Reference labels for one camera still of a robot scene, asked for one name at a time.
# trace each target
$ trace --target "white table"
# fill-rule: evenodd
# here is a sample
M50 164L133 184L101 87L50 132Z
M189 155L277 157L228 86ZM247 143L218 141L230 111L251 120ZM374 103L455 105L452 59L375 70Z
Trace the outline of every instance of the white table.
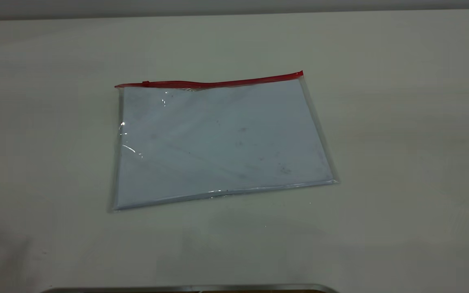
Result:
M341 184L108 213L114 85L304 70ZM0 22L0 293L469 293L469 11Z

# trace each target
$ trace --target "gray wall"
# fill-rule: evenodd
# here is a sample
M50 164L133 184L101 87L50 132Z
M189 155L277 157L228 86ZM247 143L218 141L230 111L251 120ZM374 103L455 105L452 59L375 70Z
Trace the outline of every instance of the gray wall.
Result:
M469 0L0 0L0 20L456 8Z

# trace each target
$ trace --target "white paper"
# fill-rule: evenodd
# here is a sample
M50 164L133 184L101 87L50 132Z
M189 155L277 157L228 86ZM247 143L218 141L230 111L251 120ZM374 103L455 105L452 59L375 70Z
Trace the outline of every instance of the white paper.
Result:
M331 182L297 79L124 89L117 209Z

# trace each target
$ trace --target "red zipper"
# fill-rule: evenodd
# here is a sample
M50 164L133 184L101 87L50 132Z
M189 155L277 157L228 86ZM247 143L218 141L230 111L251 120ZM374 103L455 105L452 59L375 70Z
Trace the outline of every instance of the red zipper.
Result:
M164 89L211 89L213 87L239 87L241 85L255 85L257 83L292 80L303 76L303 71L271 77L233 80L223 82L192 82L192 81L144 81L141 83L123 83L115 87L162 87Z

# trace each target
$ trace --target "dark spot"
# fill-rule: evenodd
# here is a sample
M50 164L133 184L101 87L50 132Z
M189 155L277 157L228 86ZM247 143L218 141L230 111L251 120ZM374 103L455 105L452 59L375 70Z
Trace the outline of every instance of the dark spot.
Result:
M281 165L278 167L278 171L281 173L281 174L285 174L285 175L288 175L288 174L291 174L292 173L292 170L289 169L287 167L287 165Z
M281 173L284 173L284 174L291 174L291 169L289 168L286 168L286 167L281 167L281 170L280 170Z

